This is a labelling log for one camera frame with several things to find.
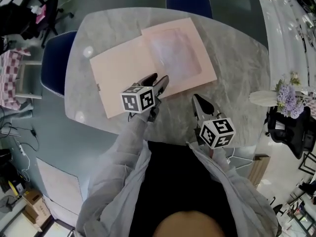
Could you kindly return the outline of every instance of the fan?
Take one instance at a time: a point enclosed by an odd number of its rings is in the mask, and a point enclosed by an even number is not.
[[[11,212],[16,203],[14,196],[5,196],[0,200],[0,212],[8,213]]]

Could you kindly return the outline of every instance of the flower bouquet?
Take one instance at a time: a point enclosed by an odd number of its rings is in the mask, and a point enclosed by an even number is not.
[[[249,96],[249,100],[260,106],[277,106],[277,111],[286,117],[297,119],[304,110],[303,99],[296,96],[295,85],[300,85],[298,74],[292,72],[289,83],[281,79],[275,91],[257,91]]]

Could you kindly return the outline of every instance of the marble table top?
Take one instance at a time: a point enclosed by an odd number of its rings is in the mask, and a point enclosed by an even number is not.
[[[184,145],[193,142],[196,119],[191,97],[203,94],[215,101],[237,130],[230,147],[255,145],[267,108],[249,102],[257,90],[270,89],[267,49],[248,35],[202,16],[159,8],[121,8],[94,12],[85,17],[68,60],[65,110],[68,118],[119,134],[127,124],[127,113],[107,118],[89,59],[141,35],[141,29],[191,17],[213,64],[217,81],[164,98],[145,139]],[[92,46],[89,58],[84,50]]]

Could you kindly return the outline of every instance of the grey jacket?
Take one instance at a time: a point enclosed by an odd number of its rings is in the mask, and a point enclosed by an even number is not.
[[[114,145],[100,156],[77,221],[77,231],[81,235],[128,237],[151,157],[147,142],[143,140],[145,120],[147,115],[136,115]],[[197,143],[188,145],[214,180],[222,183],[238,236],[275,237],[277,218],[271,206],[248,179],[240,177],[235,168],[229,168],[224,150],[215,151],[210,158]]]

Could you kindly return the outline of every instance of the grey floor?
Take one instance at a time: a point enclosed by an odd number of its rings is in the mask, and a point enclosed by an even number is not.
[[[262,11],[258,0],[210,0],[214,19],[233,26],[267,46],[267,37]],[[85,15],[111,8],[120,7],[161,7],[165,8],[164,0],[73,0],[63,6],[66,12],[75,14],[73,19],[66,19],[57,26],[59,33],[79,28]],[[40,60],[42,49],[40,41],[32,40],[30,51],[32,59]],[[38,134],[40,149],[34,152],[24,145],[25,152],[31,160],[28,171],[32,184],[45,194],[36,157],[56,166],[79,178],[83,196],[87,186],[89,174],[96,164],[97,157],[105,152],[115,141],[116,135],[91,128],[68,119],[65,115],[64,99],[43,89],[40,85],[40,68],[29,68],[26,73],[25,88],[34,94],[42,94],[41,100],[34,101],[33,117],[29,119],[13,120],[14,126],[31,128]],[[29,131],[20,131],[18,140],[27,142],[34,147],[36,140]],[[18,151],[12,138],[3,139],[5,147],[13,149],[14,164],[18,169],[27,167],[27,160]],[[255,147],[245,149],[246,156],[252,157]]]

